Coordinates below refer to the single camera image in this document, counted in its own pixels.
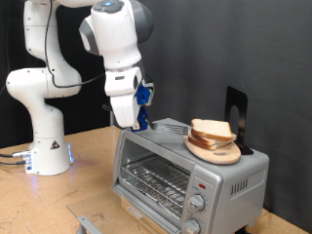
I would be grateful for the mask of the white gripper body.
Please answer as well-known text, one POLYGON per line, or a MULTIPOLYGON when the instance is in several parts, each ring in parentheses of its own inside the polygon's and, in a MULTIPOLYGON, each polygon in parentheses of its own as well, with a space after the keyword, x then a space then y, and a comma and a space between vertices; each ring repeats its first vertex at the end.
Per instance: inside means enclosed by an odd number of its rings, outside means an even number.
POLYGON ((122 128, 132 127, 138 123, 140 105, 134 95, 123 95, 110 98, 111 106, 118 125, 122 128))

